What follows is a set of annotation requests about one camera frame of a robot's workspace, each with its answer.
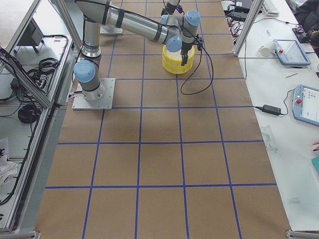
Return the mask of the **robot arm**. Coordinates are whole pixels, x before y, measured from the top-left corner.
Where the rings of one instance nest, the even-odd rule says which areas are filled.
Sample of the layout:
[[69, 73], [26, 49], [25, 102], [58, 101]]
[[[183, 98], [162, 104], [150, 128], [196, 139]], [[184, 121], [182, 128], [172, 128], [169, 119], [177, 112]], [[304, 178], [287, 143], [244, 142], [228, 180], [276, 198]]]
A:
[[175, 11], [177, 11], [178, 13], [184, 13], [179, 0], [163, 0], [162, 3], [164, 7], [162, 8], [161, 15], [173, 15]]
[[183, 16], [162, 15], [161, 21], [118, 8], [109, 0], [77, 0], [76, 4], [83, 13], [84, 33], [83, 59], [74, 66], [82, 94], [87, 101], [96, 101], [104, 97], [106, 87], [98, 77], [101, 58], [100, 26], [110, 25], [127, 30], [154, 42], [164, 44], [170, 52], [180, 52], [181, 65], [188, 62], [188, 52], [196, 44], [196, 32], [200, 14], [189, 10]]

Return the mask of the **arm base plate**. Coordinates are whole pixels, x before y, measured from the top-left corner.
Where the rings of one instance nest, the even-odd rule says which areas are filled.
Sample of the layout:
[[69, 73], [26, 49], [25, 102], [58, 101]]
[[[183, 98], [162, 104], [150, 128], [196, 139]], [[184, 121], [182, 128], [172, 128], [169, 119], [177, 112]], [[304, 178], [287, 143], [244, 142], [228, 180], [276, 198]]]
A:
[[111, 110], [116, 79], [100, 78], [100, 86], [94, 91], [83, 91], [78, 83], [77, 91], [80, 93], [74, 95], [73, 110]]

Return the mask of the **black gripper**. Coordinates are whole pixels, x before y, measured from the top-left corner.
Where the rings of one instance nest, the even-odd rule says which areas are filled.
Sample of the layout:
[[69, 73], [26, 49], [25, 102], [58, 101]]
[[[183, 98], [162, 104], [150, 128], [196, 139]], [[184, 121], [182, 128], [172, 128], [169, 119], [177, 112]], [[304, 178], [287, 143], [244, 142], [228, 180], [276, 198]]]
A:
[[187, 42], [182, 42], [182, 47], [181, 47], [181, 66], [184, 66], [188, 62], [188, 51], [192, 48], [192, 42], [187, 43]]

